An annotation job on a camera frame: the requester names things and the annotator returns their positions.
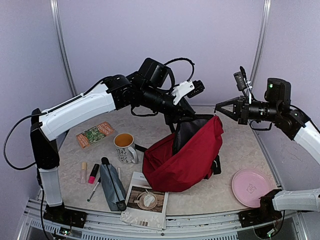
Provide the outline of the red student backpack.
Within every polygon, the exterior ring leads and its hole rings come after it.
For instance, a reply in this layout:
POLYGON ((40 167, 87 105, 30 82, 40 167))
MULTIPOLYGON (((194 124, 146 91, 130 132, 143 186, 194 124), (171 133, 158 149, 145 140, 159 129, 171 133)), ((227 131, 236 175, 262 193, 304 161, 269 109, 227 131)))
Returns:
POLYGON ((173 133, 151 147, 136 145, 143 152, 142 173, 151 188, 179 193, 219 175, 223 132, 217 115, 197 114, 180 120, 173 133))

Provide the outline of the coffee cover notebook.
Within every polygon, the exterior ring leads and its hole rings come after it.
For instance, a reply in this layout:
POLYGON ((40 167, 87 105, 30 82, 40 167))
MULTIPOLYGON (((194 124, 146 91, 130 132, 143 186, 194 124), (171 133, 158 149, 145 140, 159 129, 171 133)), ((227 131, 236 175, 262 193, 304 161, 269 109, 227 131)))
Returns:
POLYGON ((151 188, 144 174, 133 172, 120 220, 128 225, 157 231, 166 229, 169 193, 151 188))

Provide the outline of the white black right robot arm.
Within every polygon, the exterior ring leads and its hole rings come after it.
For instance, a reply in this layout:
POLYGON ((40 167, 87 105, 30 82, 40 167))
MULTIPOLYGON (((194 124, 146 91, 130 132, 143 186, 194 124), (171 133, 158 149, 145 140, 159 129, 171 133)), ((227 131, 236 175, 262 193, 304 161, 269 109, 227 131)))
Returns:
MULTIPOLYGON (((215 110, 240 125, 247 125, 249 120, 270 122, 319 162, 320 131, 303 110, 291 104, 291 84, 284 79, 268 78, 264 99, 239 96, 216 104, 215 110)), ((318 212, 320 190, 272 190, 260 198, 255 216, 266 222, 276 211, 286 210, 318 212)))

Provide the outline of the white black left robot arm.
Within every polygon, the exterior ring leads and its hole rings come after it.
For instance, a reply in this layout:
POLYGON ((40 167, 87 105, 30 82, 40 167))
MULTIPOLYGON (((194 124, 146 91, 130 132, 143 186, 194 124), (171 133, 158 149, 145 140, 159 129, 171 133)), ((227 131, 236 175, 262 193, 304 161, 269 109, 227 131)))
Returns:
POLYGON ((63 223, 70 218, 64 206, 58 167, 60 157, 56 139, 71 128, 101 114, 130 106, 143 106, 155 116, 161 113, 172 127, 184 117, 194 117, 195 111, 185 100, 201 93, 205 87, 190 77, 176 83, 169 64, 146 58, 141 67, 127 75, 107 76, 89 90, 57 106, 32 112, 30 140, 50 214, 63 223))

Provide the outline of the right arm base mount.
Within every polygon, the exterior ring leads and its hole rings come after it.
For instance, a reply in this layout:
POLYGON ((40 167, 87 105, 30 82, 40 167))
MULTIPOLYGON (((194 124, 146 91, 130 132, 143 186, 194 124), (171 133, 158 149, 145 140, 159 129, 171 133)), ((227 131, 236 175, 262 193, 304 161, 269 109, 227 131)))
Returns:
POLYGON ((281 211, 275 210, 272 199, 262 197, 260 207, 244 210, 238 213, 239 221, 242 228, 260 225, 279 220, 283 217, 281 211))

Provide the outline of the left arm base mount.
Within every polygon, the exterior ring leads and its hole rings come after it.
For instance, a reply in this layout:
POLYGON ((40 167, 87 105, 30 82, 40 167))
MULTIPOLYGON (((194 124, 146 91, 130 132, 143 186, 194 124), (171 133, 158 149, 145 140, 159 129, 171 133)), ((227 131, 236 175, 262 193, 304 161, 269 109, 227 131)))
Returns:
POLYGON ((64 203, 60 206, 47 205, 43 214, 45 220, 83 229, 87 219, 87 213, 84 211, 66 208, 64 203))

